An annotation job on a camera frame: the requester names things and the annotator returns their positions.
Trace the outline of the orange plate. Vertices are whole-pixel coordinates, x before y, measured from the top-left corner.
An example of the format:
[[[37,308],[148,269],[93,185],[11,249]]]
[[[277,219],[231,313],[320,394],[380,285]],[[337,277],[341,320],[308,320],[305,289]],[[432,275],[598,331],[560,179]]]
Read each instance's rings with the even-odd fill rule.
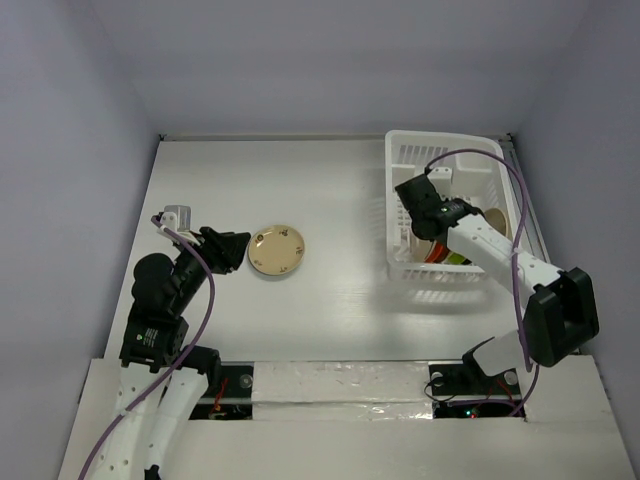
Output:
[[[424,261],[429,264],[439,264],[442,263],[448,255],[449,249],[445,245],[435,242]]]

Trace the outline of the lime green plate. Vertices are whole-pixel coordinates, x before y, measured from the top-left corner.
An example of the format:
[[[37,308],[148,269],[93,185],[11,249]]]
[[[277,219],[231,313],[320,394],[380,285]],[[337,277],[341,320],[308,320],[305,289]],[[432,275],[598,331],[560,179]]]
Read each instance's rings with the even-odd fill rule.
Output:
[[[458,253],[451,252],[446,257],[446,263],[449,265],[469,265],[471,261]]]

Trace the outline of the cream floral plate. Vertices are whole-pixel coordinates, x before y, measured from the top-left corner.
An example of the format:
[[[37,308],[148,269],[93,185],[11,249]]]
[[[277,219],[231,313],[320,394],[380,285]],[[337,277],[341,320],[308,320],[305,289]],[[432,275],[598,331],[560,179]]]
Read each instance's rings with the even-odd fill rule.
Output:
[[[289,225],[275,224],[257,231],[247,255],[251,266],[267,276],[283,276],[299,267],[306,253],[302,234]]]

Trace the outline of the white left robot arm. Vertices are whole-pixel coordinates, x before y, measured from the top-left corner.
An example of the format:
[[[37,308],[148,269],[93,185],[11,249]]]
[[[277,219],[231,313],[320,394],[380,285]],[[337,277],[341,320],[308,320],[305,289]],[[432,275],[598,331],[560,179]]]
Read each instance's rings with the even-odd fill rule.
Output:
[[[197,402],[224,388],[219,352],[198,342],[213,312],[214,278],[239,268],[251,236],[152,222],[179,254],[149,254],[134,267],[113,418],[81,479],[162,478]]]

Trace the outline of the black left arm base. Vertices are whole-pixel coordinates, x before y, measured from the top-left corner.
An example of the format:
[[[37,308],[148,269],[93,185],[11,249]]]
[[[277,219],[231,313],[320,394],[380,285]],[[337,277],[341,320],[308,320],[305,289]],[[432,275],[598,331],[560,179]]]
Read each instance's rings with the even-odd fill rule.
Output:
[[[223,363],[221,380],[197,402],[190,420],[251,420],[253,363]]]

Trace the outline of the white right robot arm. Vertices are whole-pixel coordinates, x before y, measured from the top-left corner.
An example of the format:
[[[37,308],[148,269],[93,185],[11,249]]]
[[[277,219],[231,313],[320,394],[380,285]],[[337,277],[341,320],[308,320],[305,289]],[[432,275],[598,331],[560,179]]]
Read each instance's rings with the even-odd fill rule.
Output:
[[[462,384],[482,392],[512,368],[550,368],[600,330],[591,277],[563,270],[521,250],[468,202],[445,200],[424,174],[395,187],[413,234],[437,241],[480,267],[513,295],[516,329],[463,355]]]

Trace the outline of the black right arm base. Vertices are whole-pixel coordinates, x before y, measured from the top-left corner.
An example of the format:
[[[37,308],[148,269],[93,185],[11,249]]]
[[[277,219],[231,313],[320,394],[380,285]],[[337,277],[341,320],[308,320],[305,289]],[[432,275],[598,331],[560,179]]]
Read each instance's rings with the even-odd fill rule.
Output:
[[[465,353],[460,361],[430,364],[425,393],[442,401],[491,395],[505,395],[508,399],[519,397],[521,388],[516,370],[489,376],[472,358],[475,350]]]

